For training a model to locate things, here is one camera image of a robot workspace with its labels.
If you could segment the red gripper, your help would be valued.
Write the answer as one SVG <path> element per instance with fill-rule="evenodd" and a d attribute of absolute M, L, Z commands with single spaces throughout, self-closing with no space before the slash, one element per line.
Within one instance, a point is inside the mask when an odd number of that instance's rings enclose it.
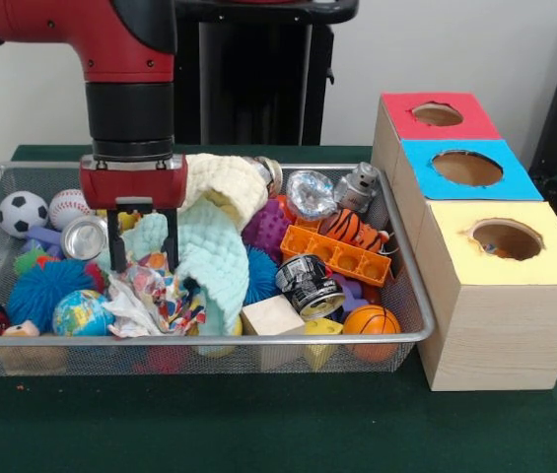
<path fill-rule="evenodd" d="M 119 229 L 122 205 L 150 204 L 162 211 L 167 220 L 163 249 L 170 270 L 179 264 L 177 209 L 186 194 L 188 164 L 185 155 L 173 154 L 165 160 L 119 162 L 97 160 L 85 155 L 80 160 L 79 179 L 85 200 L 92 209 L 105 209 L 111 269 L 126 270 L 124 240 Z"/>

